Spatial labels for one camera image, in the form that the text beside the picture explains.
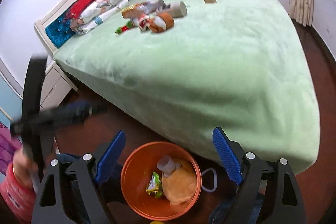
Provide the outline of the left hand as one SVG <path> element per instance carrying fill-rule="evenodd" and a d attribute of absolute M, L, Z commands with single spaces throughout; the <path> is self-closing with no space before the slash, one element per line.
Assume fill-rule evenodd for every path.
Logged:
<path fill-rule="evenodd" d="M 15 151 L 13 157 L 13 174 L 19 184 L 32 189 L 33 181 L 31 174 L 38 172 L 38 165 L 32 161 L 23 151 L 23 147 Z"/>

